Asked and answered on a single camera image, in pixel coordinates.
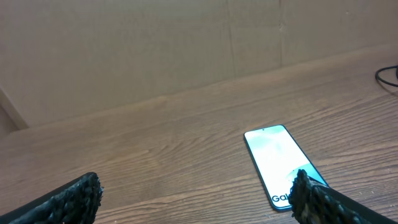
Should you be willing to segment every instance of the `beige wall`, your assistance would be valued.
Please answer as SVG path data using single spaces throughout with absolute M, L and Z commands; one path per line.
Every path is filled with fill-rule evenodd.
M 3 0 L 0 88 L 28 126 L 398 41 L 396 0 Z

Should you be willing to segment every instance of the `black cable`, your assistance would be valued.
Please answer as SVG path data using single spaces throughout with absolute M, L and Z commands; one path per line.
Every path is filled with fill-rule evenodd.
M 390 85 L 390 86 L 398 87 L 398 84 L 391 83 L 391 82 L 387 82 L 387 81 L 385 81 L 384 79 L 380 78 L 380 75 L 379 75 L 380 72 L 385 71 L 385 70 L 389 70 L 389 69 L 393 69 L 393 68 L 396 69 L 396 77 L 397 77 L 397 79 L 398 79 L 398 65 L 395 65 L 395 66 L 390 66 L 390 67 L 386 67 L 386 68 L 380 68 L 380 69 L 376 72 L 376 74 L 375 74 L 376 80 L 377 80 L 377 81 L 380 81 L 380 82 L 383 82 L 383 83 L 385 83 L 385 84 L 387 84 L 387 85 Z

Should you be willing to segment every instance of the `wood grain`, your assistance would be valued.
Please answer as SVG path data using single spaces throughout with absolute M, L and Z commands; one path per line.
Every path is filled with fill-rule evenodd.
M 333 188 L 398 220 L 398 92 L 374 80 L 397 57 L 366 48 L 12 133 L 0 213 L 95 171 L 96 223 L 295 223 L 271 209 L 243 141 L 285 124 Z

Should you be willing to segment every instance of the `table surface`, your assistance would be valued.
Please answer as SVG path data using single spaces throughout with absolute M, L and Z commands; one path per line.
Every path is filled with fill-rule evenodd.
M 243 141 L 284 124 L 331 187 L 398 220 L 398 92 L 374 80 L 397 58 L 366 48 L 12 133 L 0 213 L 94 171 L 95 223 L 295 223 L 271 209 Z

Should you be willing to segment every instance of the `phone screen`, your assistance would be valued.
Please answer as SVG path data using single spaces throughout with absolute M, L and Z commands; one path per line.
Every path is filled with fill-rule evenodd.
M 276 210 L 290 208 L 288 195 L 299 169 L 327 185 L 299 145 L 283 125 L 244 133 L 271 205 Z

